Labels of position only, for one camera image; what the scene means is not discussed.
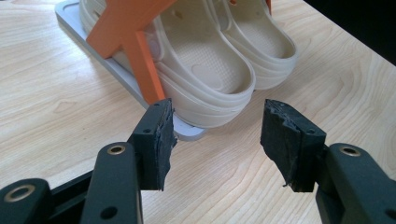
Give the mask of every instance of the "dark area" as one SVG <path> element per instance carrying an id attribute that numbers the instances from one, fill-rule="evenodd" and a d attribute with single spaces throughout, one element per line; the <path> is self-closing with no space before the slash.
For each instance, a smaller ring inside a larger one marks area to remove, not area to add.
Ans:
<path id="1" fill-rule="evenodd" d="M 395 0 L 305 0 L 396 65 Z"/>

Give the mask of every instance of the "white shoe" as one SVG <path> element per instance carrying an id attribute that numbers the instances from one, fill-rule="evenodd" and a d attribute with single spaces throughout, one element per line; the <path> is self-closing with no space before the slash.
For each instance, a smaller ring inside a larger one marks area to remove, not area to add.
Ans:
<path id="1" fill-rule="evenodd" d="M 297 61 L 293 41 L 272 19 L 264 0 L 207 0 L 227 39 L 253 65 L 256 90 L 284 81 Z"/>
<path id="2" fill-rule="evenodd" d="M 105 8 L 105 0 L 80 2 L 87 32 Z M 256 83 L 253 68 L 221 33 L 205 0 L 177 0 L 146 32 L 164 93 L 182 120 L 218 127 L 248 104 Z M 132 72 L 122 51 L 113 58 Z"/>

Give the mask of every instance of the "light wood surface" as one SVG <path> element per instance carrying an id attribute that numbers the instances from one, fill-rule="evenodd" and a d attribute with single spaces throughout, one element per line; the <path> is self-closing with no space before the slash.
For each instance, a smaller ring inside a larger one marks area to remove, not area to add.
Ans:
<path id="1" fill-rule="evenodd" d="M 142 106 L 58 24 L 60 0 L 0 1 L 0 188 L 40 177 L 52 188 L 125 141 Z M 179 142 L 165 191 L 144 191 L 147 223 L 319 223 L 315 194 L 293 193 L 260 146 L 264 99 L 286 102 L 327 134 L 366 149 L 396 179 L 396 67 L 302 0 L 273 0 L 300 58 L 255 91 L 231 123 Z"/>

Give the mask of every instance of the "wooden floor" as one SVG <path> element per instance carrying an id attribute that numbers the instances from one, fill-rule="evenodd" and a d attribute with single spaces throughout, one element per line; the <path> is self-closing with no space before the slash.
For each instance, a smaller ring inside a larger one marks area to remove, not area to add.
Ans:
<path id="1" fill-rule="evenodd" d="M 59 2 L 0 1 L 0 188 L 30 177 L 54 188 L 90 171 L 145 112 L 57 22 Z M 142 192 L 146 223 L 320 222 L 315 194 L 282 188 L 260 146 L 267 98 L 313 120 L 327 144 L 366 149 L 396 179 L 396 67 L 303 0 L 273 1 L 273 15 L 297 44 L 295 70 L 229 124 L 177 144 L 165 191 Z"/>

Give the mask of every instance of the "orange plastic part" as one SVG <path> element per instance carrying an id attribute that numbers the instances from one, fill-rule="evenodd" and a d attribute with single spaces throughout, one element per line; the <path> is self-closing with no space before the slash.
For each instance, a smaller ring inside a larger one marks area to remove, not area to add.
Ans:
<path id="1" fill-rule="evenodd" d="M 165 98 L 144 29 L 176 0 L 106 0 L 106 9 L 87 37 L 103 58 L 123 49 L 134 70 L 144 100 L 153 104 Z M 271 0 L 266 0 L 271 11 Z"/>

